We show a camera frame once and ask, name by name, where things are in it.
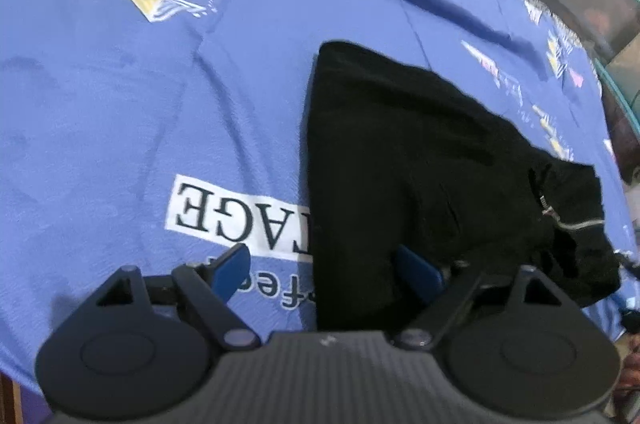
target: blue bedsheet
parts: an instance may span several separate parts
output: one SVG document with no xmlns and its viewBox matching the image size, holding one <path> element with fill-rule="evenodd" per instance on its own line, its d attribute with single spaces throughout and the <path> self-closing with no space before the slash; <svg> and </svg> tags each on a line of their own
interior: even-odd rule
<svg viewBox="0 0 640 424">
<path fill-rule="evenodd" d="M 594 165 L 607 234 L 635 249 L 587 55 L 523 0 L 0 0 L 0 18 L 0 370 L 33 390 L 41 342 L 122 264 L 245 241 L 232 308 L 262 336 L 312 327 L 304 119 L 329 39 L 431 68 Z M 587 310 L 612 339 L 637 288 Z"/>
</svg>

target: black jacket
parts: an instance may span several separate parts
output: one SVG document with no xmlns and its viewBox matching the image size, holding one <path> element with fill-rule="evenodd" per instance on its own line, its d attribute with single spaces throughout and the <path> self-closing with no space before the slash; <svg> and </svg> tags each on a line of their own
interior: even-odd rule
<svg viewBox="0 0 640 424">
<path fill-rule="evenodd" d="M 431 71 L 322 45 L 307 143 L 321 330 L 394 330 L 417 314 L 392 267 L 400 244 L 437 266 L 536 265 L 581 306 L 620 286 L 593 168 L 532 147 Z"/>
</svg>

